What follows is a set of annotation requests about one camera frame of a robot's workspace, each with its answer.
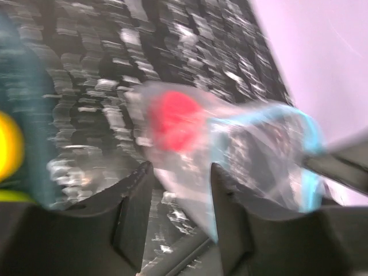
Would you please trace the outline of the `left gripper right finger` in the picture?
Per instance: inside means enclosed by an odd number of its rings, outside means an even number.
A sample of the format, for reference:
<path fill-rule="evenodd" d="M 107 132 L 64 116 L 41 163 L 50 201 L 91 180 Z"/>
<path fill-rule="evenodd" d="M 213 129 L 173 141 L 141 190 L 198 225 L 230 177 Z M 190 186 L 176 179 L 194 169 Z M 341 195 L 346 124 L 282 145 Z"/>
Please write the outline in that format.
<path fill-rule="evenodd" d="M 224 275 L 366 275 L 367 208 L 286 209 L 212 164 L 210 181 Z"/>

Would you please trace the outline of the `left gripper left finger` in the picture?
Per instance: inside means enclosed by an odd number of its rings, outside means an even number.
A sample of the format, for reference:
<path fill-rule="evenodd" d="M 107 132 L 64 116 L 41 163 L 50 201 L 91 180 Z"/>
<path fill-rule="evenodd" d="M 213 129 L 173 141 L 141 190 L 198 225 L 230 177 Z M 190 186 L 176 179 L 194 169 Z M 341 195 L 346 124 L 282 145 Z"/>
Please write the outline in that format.
<path fill-rule="evenodd" d="M 135 275 L 141 270 L 154 172 L 130 176 L 64 211 L 1 203 L 2 275 Z"/>

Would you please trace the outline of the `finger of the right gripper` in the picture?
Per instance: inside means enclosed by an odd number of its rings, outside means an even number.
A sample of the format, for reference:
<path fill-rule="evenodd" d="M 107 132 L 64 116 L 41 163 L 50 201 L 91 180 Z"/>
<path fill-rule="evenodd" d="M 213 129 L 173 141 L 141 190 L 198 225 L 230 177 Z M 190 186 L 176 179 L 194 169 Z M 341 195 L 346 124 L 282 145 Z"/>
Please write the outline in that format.
<path fill-rule="evenodd" d="M 367 141 L 304 157 L 305 168 L 367 194 Z"/>

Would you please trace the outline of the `clear zip top bag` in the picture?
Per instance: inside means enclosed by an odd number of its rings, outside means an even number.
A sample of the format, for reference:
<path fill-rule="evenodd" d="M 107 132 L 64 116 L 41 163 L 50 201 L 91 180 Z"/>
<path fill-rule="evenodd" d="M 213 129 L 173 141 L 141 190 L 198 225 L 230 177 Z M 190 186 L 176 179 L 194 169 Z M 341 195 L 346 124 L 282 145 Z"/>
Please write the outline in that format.
<path fill-rule="evenodd" d="M 168 90 L 185 93 L 204 108 L 204 124 L 185 151 L 161 150 L 152 139 L 148 109 Z M 317 124 L 302 111 L 277 101 L 233 104 L 196 87 L 154 81 L 135 86 L 126 98 L 139 129 L 136 142 L 155 175 L 212 240 L 218 239 L 210 185 L 213 163 L 287 209 L 311 212 L 320 206 L 320 178 L 301 163 L 323 145 Z"/>

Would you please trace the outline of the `green fake apple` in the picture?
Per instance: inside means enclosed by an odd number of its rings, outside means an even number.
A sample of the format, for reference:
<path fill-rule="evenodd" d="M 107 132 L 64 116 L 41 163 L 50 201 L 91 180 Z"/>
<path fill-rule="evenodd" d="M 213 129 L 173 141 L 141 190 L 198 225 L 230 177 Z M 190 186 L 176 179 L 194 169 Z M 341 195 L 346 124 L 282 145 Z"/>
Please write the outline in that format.
<path fill-rule="evenodd" d="M 33 202 L 33 200 L 25 193 L 12 190 L 0 190 L 1 202 Z"/>

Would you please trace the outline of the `yellow fake lemon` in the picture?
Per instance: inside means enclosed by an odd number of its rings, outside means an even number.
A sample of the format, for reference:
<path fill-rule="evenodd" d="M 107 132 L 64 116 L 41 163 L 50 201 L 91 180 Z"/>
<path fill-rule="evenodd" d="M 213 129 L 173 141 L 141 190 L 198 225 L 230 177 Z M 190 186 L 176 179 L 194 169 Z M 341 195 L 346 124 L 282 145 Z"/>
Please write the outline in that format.
<path fill-rule="evenodd" d="M 12 176 L 22 165 L 25 156 L 24 136 L 16 121 L 1 112 L 1 181 Z"/>

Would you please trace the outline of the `red fake pepper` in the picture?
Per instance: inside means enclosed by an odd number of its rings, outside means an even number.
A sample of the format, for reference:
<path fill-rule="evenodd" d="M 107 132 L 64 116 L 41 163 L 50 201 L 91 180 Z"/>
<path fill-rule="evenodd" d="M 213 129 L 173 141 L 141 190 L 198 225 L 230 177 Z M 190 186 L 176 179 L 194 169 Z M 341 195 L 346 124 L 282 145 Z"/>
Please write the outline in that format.
<path fill-rule="evenodd" d="M 157 96 L 148 109 L 154 145 L 172 152 L 190 148 L 204 124 L 203 111 L 194 98 L 180 91 Z"/>

